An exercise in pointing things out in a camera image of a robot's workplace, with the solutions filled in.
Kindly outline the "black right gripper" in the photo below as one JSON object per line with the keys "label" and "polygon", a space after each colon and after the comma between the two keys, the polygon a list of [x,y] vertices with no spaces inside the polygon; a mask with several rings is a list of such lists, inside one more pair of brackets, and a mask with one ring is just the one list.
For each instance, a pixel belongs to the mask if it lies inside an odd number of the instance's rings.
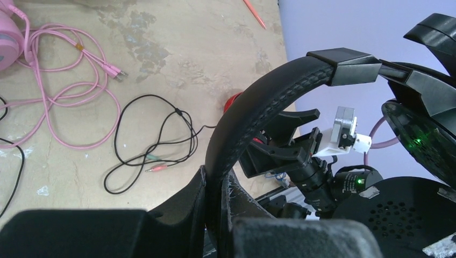
{"label": "black right gripper", "polygon": [[321,132],[313,128],[308,134],[294,137],[297,129],[317,120],[317,109],[282,111],[257,133],[239,158],[247,178],[266,173],[280,174],[293,171],[309,163],[316,154]]}

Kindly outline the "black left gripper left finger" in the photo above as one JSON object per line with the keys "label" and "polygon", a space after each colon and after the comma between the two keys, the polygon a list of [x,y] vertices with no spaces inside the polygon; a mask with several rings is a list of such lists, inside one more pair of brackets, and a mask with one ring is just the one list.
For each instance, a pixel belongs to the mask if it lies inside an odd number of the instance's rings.
{"label": "black left gripper left finger", "polygon": [[1,229],[1,257],[201,257],[205,170],[156,208],[28,210]]}

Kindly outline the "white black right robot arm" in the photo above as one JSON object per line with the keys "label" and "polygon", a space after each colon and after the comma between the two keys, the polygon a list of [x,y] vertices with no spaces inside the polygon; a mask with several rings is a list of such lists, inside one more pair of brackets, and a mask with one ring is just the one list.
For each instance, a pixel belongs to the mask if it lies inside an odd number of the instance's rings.
{"label": "white black right robot arm", "polygon": [[[381,181],[380,173],[368,165],[353,165],[332,171],[338,156],[367,153],[372,138],[355,131],[354,109],[338,107],[333,126],[295,137],[296,130],[319,118],[320,111],[282,111],[262,128],[241,154],[239,163],[246,177],[286,174],[304,195],[306,204],[319,215],[329,215],[338,205]],[[331,157],[333,162],[325,161]]]}

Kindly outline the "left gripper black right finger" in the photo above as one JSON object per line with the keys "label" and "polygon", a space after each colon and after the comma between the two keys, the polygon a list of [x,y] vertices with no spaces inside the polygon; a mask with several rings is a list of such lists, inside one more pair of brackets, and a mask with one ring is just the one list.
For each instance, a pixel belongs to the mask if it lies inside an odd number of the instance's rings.
{"label": "left gripper black right finger", "polygon": [[360,222],[274,218],[233,171],[221,190],[218,257],[383,257],[373,233]]}

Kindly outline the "red black headphones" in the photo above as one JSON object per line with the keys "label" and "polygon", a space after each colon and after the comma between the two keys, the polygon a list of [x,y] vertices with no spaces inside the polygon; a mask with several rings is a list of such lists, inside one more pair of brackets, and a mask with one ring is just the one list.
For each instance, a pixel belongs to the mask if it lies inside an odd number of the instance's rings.
{"label": "red black headphones", "polygon": [[[224,107],[223,107],[223,113],[225,113],[229,108],[230,106],[234,103],[234,101],[242,94],[243,92],[239,92],[237,94],[234,94],[233,96],[231,96],[225,103]],[[262,140],[260,137],[259,137],[259,134],[253,138],[253,141],[254,142],[257,142],[257,143],[260,143],[260,144],[265,144],[265,141]]]}

